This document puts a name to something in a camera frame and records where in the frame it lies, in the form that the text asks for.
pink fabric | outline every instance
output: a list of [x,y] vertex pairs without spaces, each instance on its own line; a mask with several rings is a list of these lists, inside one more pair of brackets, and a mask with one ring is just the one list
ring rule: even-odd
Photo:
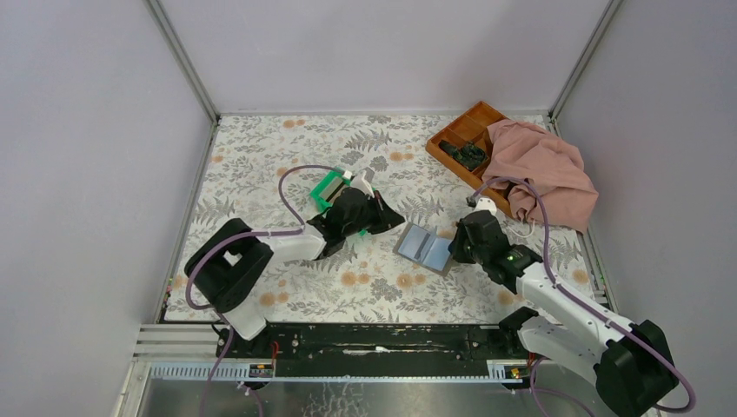
[[[583,172],[581,154],[573,145],[532,123],[502,120],[488,127],[494,144],[484,181],[497,176],[527,179],[542,196],[550,224],[584,232],[599,193]],[[507,182],[492,185],[506,189]],[[542,212],[522,186],[509,192],[512,215],[542,222]]]

floral tablecloth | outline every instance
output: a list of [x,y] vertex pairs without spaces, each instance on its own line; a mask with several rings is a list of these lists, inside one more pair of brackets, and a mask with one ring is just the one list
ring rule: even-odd
[[[213,321],[211,311],[191,310],[184,300],[184,263],[229,218],[255,229],[296,225],[276,190],[279,177],[301,164],[374,170],[372,185],[390,207],[424,228],[452,237],[468,213],[472,189],[424,149],[454,116],[225,116],[216,137],[177,275],[165,302],[166,321]],[[542,125],[542,116],[516,117]],[[286,196],[303,217],[316,214],[309,191],[326,175],[294,173]],[[498,215],[512,243],[541,252],[542,229]],[[487,323],[531,305],[489,280],[478,265],[456,265],[447,276],[419,268],[392,252],[404,226],[383,235],[354,235],[322,261],[295,261],[264,271],[245,302],[270,321]],[[591,295],[576,232],[553,227],[553,268]],[[194,291],[194,298],[204,298]]]

white wall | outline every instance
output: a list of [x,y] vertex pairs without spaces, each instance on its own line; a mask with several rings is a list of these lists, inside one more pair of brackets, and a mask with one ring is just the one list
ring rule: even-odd
[[705,416],[734,414],[735,23],[734,0],[626,2],[560,120],[621,310],[663,327]]
[[209,123],[142,1],[0,2],[0,56],[0,415],[110,415]]
[[548,109],[607,0],[169,0],[221,112]]

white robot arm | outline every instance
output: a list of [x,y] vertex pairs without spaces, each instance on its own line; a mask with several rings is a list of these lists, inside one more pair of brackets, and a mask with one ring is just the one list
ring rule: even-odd
[[[276,232],[272,230],[222,247],[218,245],[225,240],[251,231],[241,219],[226,222],[189,259],[185,273],[192,276],[202,261],[194,285],[243,339],[253,339],[266,321],[255,305],[245,300],[265,268],[275,262],[322,259],[340,250],[348,235],[361,230],[383,233],[404,223],[404,218],[373,190],[370,179],[370,171],[351,177],[350,186],[332,207],[307,221],[299,235],[276,237],[271,235]],[[631,329],[672,364],[660,328],[651,321],[634,324],[555,275],[555,283],[551,282],[538,254],[525,246],[509,244],[491,200],[481,198],[477,202],[469,198],[468,203],[475,210],[458,221],[455,238],[448,247],[452,259],[478,263],[493,282],[521,294],[562,324],[551,323],[531,308],[520,308],[500,322],[505,343],[548,357],[580,375],[596,386],[600,397],[620,416],[644,414],[678,385],[678,379],[651,354],[609,325]],[[204,261],[210,251],[216,254]],[[591,311],[573,302],[561,289],[607,320],[595,320]]]
[[[525,246],[509,244],[494,216],[496,207],[491,200],[469,200],[469,204],[475,204],[475,210],[458,222],[449,248],[452,258],[480,264],[493,282],[522,295],[562,324],[551,323],[531,308],[520,308],[500,323],[510,339],[580,375],[596,387],[617,415],[642,415],[678,385],[678,379],[650,353],[611,325],[632,329],[672,364],[660,328],[651,321],[633,323],[581,294],[557,275],[552,282],[538,254]],[[607,320],[595,319],[591,311],[564,292]]]
[[[278,235],[279,230],[271,229],[265,236],[240,239],[218,251],[194,277],[195,286],[243,339],[253,339],[266,327],[266,320],[254,303],[245,301],[269,265],[322,259],[340,250],[349,235],[361,230],[375,235],[404,223],[404,217],[373,190],[372,175],[370,169],[355,176],[347,171],[344,176],[351,180],[350,185],[327,213],[308,220],[298,235]],[[184,272],[191,276],[216,245],[249,231],[243,220],[229,220],[189,259]]]

wooden tray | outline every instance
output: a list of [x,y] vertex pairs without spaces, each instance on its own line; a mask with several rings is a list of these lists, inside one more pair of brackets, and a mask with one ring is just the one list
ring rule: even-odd
[[[427,149],[430,155],[435,159],[453,171],[454,174],[458,175],[466,182],[466,184],[470,185],[474,189],[478,189],[483,184],[481,176],[491,160],[492,145],[491,138],[488,137],[487,126],[506,118],[506,116],[496,111],[485,102],[478,102],[474,107],[450,123],[445,129],[430,138],[425,149]],[[472,142],[474,145],[486,152],[487,159],[478,168],[473,171],[469,171],[460,163],[456,162],[450,155],[440,149],[440,141],[450,142],[458,147],[465,145],[466,142]],[[501,194],[502,191],[503,190],[485,189],[482,194],[491,198],[499,210],[512,217],[512,210],[509,207],[509,202]]]

